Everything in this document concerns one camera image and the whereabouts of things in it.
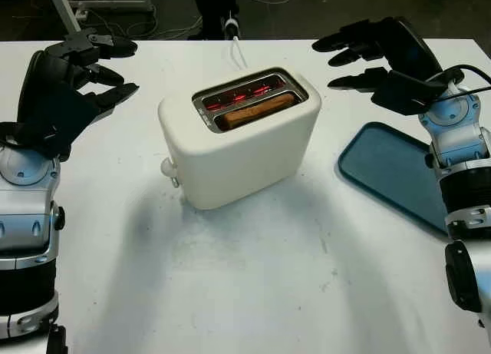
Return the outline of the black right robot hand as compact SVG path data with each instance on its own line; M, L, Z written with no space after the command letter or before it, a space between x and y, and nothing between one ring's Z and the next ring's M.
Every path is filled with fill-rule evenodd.
M359 59L385 58L392 70L425 81L443 69L423 39L404 18L386 17L345 25L338 32L315 41L316 52L337 51L328 64L340 67Z

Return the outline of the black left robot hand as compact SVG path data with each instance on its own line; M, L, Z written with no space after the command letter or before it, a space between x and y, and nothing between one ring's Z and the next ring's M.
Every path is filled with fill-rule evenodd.
M86 28L64 36L57 44L36 51L29 62L18 102L17 121L24 122L34 103L59 82L78 90L88 83L120 86L124 78L99 64L101 59L129 58L137 43L121 36L99 35Z

